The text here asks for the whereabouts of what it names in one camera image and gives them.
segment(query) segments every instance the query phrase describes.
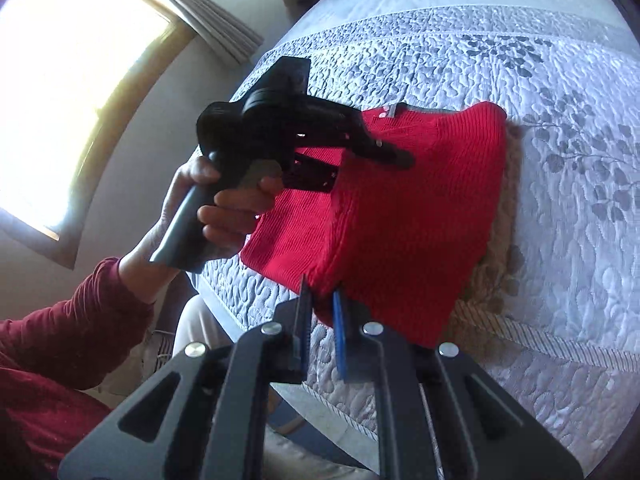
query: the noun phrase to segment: red sleeve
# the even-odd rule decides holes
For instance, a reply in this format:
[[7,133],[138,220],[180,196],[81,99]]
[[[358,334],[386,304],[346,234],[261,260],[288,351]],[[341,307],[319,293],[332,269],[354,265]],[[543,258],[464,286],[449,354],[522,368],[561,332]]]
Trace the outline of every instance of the red sleeve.
[[123,285],[118,263],[103,260],[68,301],[0,321],[2,357],[76,390],[100,384],[142,341],[153,318],[153,306]]

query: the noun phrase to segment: person's leg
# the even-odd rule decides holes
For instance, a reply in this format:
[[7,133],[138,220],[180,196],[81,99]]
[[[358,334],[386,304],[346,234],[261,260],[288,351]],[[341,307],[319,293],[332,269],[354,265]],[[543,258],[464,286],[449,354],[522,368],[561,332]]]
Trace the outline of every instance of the person's leg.
[[[187,302],[180,315],[175,332],[173,355],[182,351],[193,341],[206,343],[209,348],[231,344],[231,339],[199,295]],[[378,478],[375,473],[367,469],[339,465],[320,458],[277,434],[269,426],[264,432],[263,476],[266,480],[374,480]]]

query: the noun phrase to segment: white wall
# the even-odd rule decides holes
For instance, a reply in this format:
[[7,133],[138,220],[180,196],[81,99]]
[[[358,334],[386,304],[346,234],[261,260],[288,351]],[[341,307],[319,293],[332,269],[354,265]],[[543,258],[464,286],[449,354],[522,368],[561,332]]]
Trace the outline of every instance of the white wall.
[[[214,0],[265,37],[261,53],[289,30],[297,10],[283,0]],[[0,230],[0,319],[68,298],[95,264],[129,251],[156,221],[175,169],[196,146],[195,121],[228,100],[249,65],[230,70],[196,38],[158,80],[129,123],[96,190],[75,270],[65,269]],[[41,168],[46,178],[46,168]]]

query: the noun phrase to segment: gray curtain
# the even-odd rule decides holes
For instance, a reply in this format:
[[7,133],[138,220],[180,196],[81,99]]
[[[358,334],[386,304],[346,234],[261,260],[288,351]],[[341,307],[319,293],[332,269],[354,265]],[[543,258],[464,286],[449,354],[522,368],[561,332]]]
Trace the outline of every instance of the gray curtain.
[[229,64],[242,64],[262,44],[260,34],[211,0],[169,0],[184,20]]

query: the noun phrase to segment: window frame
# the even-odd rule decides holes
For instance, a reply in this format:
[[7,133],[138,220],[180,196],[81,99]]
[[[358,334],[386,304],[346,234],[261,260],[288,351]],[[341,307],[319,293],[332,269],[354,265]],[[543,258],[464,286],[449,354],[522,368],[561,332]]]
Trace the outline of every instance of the window frame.
[[[6,0],[0,0],[0,6]],[[56,227],[59,239],[39,231],[0,207],[0,229],[49,260],[73,270],[86,217],[107,163],[129,121],[174,59],[196,37],[180,17],[155,0],[143,0],[169,21],[125,74],[98,113],[76,167],[65,217]]]

